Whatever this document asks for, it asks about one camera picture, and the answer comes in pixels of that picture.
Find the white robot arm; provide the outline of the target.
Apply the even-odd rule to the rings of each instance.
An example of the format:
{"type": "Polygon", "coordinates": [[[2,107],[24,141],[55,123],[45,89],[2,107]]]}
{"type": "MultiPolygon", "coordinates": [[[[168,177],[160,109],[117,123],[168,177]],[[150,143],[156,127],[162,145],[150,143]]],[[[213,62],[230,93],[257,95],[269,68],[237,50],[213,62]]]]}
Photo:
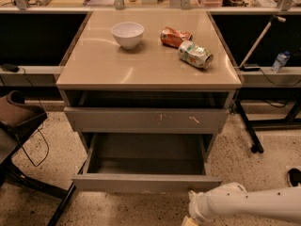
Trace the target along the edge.
{"type": "Polygon", "coordinates": [[[229,183],[207,192],[190,191],[188,212],[198,223],[232,215],[251,215],[293,223],[301,222],[301,187],[247,191],[229,183]]]}

